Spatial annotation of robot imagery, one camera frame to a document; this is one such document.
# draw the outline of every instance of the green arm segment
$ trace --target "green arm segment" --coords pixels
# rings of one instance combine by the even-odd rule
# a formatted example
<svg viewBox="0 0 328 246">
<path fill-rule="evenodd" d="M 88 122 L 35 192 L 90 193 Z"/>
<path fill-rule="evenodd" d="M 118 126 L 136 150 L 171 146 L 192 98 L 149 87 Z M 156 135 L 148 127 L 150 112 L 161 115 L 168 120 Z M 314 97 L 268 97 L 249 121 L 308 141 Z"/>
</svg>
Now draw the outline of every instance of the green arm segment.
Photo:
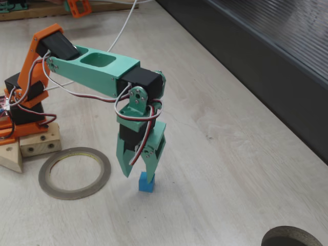
<svg viewBox="0 0 328 246">
<path fill-rule="evenodd" d="M 126 86 L 118 80 L 140 61 L 123 55 L 76 46 L 81 56 L 74 60 L 47 59 L 53 73 L 69 78 L 110 97 L 117 97 Z"/>
<path fill-rule="evenodd" d="M 48 58 L 46 62 L 50 70 L 110 97 L 117 97 L 127 86 L 127 83 L 120 81 L 120 78 L 131 69 L 140 67 L 139 60 L 127 56 L 82 46 L 76 46 L 76 48 L 81 54 L 77 59 Z M 163 77 L 162 97 L 166 79 L 160 71 L 156 72 Z M 156 111 L 161 108 L 161 104 L 158 102 L 148 102 L 148 95 L 142 87 L 134 87 L 130 90 L 129 103 L 120 110 L 120 113 L 126 116 L 148 117 L 150 113 L 149 103 Z M 125 120 L 120 117 L 117 117 L 117 122 L 135 132 L 139 132 L 140 128 L 147 123 L 146 121 Z M 148 183 L 154 177 L 160 156 L 166 144 L 164 137 L 165 128 L 165 123 L 156 121 L 141 154 L 146 164 Z M 133 167 L 129 165 L 129 162 L 134 155 L 134 151 L 125 148 L 125 142 L 118 134 L 116 156 L 124 175 L 127 177 L 130 175 Z"/>
<path fill-rule="evenodd" d="M 0 14 L 9 13 L 12 11 L 17 11 L 17 10 L 25 10 L 25 9 L 27 9 L 26 3 L 10 4 L 7 1 L 4 1 L 3 3 L 0 4 Z"/>
</svg>

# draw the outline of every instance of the tape roll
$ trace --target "tape roll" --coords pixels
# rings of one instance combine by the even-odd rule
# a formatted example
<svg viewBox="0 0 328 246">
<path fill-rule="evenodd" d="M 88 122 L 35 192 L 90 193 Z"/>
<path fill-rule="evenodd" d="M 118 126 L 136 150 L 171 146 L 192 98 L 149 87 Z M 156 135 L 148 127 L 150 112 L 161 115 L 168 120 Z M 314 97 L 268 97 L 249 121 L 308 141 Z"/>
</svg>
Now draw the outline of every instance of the tape roll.
<svg viewBox="0 0 328 246">
<path fill-rule="evenodd" d="M 56 187 L 50 180 L 52 167 L 59 161 L 75 155 L 86 155 L 94 158 L 100 165 L 100 174 L 90 185 L 77 190 L 63 190 Z M 39 185 L 49 196 L 62 200 L 77 200 L 90 196 L 99 191 L 108 181 L 111 174 L 111 164 L 102 152 L 85 147 L 62 150 L 51 156 L 41 167 L 39 172 Z"/>
</svg>

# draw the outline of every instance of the wooden block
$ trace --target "wooden block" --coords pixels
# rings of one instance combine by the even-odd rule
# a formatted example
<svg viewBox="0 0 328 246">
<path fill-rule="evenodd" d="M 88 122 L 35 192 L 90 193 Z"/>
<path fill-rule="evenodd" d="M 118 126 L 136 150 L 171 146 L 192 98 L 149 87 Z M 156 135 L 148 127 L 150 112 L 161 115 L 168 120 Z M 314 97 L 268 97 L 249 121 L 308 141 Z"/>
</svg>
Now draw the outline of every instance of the wooden block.
<svg viewBox="0 0 328 246">
<path fill-rule="evenodd" d="M 23 172 L 22 155 L 18 141 L 0 146 L 0 165 L 18 173 Z"/>
<path fill-rule="evenodd" d="M 42 155 L 62 150 L 59 126 L 52 122 L 48 132 L 20 137 L 20 150 L 23 157 Z"/>
</svg>

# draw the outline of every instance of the wooden shelf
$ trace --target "wooden shelf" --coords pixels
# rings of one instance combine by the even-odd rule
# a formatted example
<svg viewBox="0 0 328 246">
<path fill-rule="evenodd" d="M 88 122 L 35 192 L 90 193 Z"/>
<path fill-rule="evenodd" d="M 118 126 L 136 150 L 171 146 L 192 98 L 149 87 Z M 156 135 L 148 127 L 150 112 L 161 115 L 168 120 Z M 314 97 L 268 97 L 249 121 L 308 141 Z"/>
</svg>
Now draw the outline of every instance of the wooden shelf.
<svg viewBox="0 0 328 246">
<path fill-rule="evenodd" d="M 132 0 L 121 0 L 122 2 L 133 2 Z M 131 5 L 116 4 L 116 3 L 105 3 L 105 2 L 90 2 L 92 12 L 103 12 L 113 10 L 124 10 L 130 9 Z M 56 5 L 49 2 L 32 2 L 29 3 L 27 10 L 13 11 L 10 13 L 0 14 L 0 21 L 9 21 L 13 19 L 26 19 L 26 18 L 37 18 L 46 16 L 56 15 L 67 15 L 71 14 L 67 12 L 63 5 Z"/>
</svg>

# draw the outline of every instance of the black round object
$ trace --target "black round object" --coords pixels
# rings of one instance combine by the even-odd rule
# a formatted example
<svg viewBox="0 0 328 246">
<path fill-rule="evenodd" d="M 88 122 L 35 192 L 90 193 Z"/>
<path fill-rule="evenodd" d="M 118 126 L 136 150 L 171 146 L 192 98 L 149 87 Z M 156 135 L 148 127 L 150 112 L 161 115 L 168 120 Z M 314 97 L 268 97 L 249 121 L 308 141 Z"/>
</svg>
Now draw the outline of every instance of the black round object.
<svg viewBox="0 0 328 246">
<path fill-rule="evenodd" d="M 262 240 L 262 246 L 323 246 L 310 233 L 296 227 L 275 227 Z"/>
</svg>

